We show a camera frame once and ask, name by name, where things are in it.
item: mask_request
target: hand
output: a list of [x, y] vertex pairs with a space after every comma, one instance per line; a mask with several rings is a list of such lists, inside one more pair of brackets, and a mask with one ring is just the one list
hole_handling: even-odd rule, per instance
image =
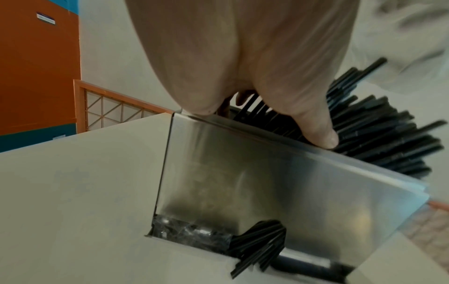
[[345, 55], [358, 0], [127, 0], [158, 78], [185, 110], [208, 115], [249, 89], [334, 148], [326, 91]]

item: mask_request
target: wall sign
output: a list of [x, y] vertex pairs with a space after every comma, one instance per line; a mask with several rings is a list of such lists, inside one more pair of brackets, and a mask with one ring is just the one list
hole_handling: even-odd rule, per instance
[[56, 25], [56, 21], [52, 17], [49, 17], [49, 16], [44, 15], [42, 13], [36, 13], [36, 15], [37, 15], [37, 18], [39, 20], [47, 22], [47, 23], [52, 24], [52, 25]]

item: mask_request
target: stainless steel panel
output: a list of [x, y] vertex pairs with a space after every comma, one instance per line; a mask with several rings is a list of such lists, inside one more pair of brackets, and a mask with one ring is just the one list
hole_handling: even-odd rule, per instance
[[358, 266], [428, 199], [416, 179], [210, 119], [175, 114], [157, 214], [233, 234], [275, 218], [286, 247]]

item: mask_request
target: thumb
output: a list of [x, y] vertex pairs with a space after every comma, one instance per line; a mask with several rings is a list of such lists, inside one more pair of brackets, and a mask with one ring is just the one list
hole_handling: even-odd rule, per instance
[[324, 149], [332, 149], [338, 145], [338, 135], [332, 128], [326, 97], [320, 97], [300, 114], [291, 117], [311, 143]]

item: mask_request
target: teal wall trim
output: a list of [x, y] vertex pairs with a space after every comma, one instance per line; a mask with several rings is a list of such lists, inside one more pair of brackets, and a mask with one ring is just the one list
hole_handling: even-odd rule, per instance
[[49, 0], [78, 15], [78, 0]]
[[0, 136], [0, 153], [76, 134], [76, 124], [65, 124]]

